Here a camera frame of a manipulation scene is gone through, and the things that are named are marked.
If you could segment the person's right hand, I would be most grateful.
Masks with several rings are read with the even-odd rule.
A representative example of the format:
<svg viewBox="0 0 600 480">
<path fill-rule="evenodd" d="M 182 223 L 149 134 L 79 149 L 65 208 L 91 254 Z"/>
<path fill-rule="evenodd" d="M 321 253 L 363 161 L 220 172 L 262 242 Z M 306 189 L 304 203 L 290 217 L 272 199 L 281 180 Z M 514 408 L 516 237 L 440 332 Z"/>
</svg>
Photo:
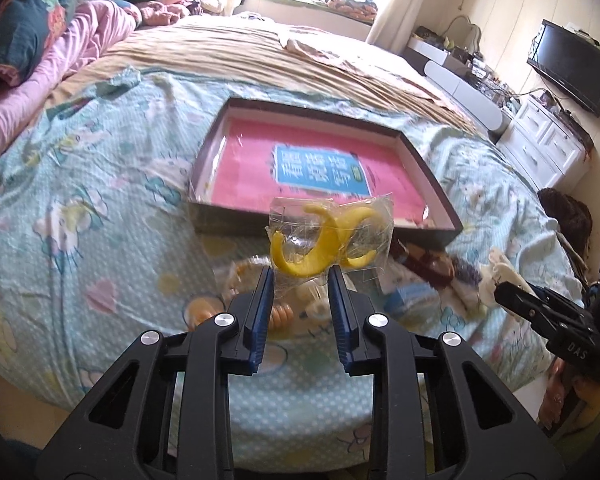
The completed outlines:
<svg viewBox="0 0 600 480">
<path fill-rule="evenodd" d="M 577 375 L 572 366 L 562 359 L 554 359 L 539 408 L 538 423 L 543 429 L 550 429 L 559 422 L 567 394 L 576 391 L 582 380 L 583 376 Z"/>
</svg>

